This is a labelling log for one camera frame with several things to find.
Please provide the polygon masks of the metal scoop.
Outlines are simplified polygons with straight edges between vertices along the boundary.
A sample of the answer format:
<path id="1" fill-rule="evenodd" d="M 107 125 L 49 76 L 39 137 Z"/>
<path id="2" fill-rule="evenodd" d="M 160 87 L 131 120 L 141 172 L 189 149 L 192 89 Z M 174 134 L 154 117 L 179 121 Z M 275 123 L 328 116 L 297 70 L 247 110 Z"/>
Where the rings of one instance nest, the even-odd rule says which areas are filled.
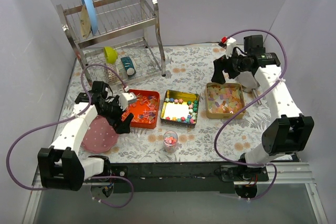
<path id="1" fill-rule="evenodd" d="M 251 72 L 241 72 L 237 77 L 237 81 L 242 86 L 244 92 L 251 93 L 255 99 L 258 98 L 257 88 L 259 87 L 259 83 Z"/>

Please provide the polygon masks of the orange lollipop tray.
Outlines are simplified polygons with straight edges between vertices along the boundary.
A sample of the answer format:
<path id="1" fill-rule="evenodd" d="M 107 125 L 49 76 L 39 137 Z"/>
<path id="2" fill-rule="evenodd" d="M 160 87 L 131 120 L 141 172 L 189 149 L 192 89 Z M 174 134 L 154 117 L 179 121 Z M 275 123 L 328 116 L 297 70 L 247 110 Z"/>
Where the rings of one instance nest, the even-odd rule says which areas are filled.
<path id="1" fill-rule="evenodd" d="M 136 89 L 130 89 L 130 92 L 135 94 L 136 103 L 128 106 L 122 115 L 122 119 L 125 120 L 132 113 L 131 127 L 143 129 L 156 128 L 160 107 L 160 94 L 156 91 Z"/>

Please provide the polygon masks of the clear drinking glass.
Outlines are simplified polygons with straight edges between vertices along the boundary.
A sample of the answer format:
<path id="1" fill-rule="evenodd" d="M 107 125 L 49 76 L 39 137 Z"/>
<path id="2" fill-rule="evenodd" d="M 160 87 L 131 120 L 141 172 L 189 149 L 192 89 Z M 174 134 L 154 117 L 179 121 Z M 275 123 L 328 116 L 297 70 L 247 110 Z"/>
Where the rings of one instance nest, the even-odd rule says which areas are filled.
<path id="1" fill-rule="evenodd" d="M 166 131 L 163 135 L 163 148 L 168 153 L 174 153 L 177 149 L 178 135 L 174 131 Z"/>

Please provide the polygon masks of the dark tin of star candies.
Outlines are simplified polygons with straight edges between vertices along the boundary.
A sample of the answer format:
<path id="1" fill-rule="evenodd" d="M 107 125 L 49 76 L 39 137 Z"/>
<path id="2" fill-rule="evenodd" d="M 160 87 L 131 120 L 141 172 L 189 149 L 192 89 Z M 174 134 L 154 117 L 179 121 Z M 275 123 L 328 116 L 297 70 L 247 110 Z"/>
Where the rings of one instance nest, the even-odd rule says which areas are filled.
<path id="1" fill-rule="evenodd" d="M 160 115 L 161 123 L 194 129 L 199 107 L 199 94 L 167 90 Z"/>

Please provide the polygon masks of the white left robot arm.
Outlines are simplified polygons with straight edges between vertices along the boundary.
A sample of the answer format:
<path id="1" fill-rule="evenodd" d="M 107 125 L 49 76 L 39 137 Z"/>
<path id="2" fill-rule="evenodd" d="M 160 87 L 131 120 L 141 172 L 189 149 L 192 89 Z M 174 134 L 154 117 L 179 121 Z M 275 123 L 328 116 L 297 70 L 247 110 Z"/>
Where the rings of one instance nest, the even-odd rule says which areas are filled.
<path id="1" fill-rule="evenodd" d="M 38 167 L 44 188 L 78 191 L 83 182 L 93 176 L 100 182 L 111 178 L 108 158 L 93 156 L 84 161 L 78 158 L 79 147 L 97 116 L 105 118 L 117 134 L 130 133 L 134 116 L 129 114 L 122 119 L 122 115 L 130 104 L 136 103 L 137 97 L 129 88 L 120 95 L 110 97 L 109 89 L 107 83 L 94 81 L 91 90 L 78 94 L 69 122 L 48 148 L 41 148 L 38 152 Z"/>

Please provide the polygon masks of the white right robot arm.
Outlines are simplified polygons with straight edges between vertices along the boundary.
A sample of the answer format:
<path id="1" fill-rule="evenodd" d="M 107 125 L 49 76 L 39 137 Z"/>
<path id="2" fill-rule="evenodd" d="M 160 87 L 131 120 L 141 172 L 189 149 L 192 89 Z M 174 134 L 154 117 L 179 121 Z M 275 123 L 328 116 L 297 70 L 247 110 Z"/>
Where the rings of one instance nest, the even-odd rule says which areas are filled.
<path id="1" fill-rule="evenodd" d="M 214 60 L 212 82 L 225 83 L 224 74 L 234 79 L 248 72 L 261 87 L 266 98 L 272 123 L 261 136 L 261 143 L 243 154 L 239 161 L 238 176 L 251 180 L 257 169 L 266 166 L 278 157 L 304 150 L 314 127 L 311 116 L 305 116 L 293 101 L 283 75 L 285 67 L 274 52 L 267 52 L 262 35 L 244 38 L 244 52 L 237 53 L 236 40 L 223 37 L 219 46 L 226 52 Z"/>

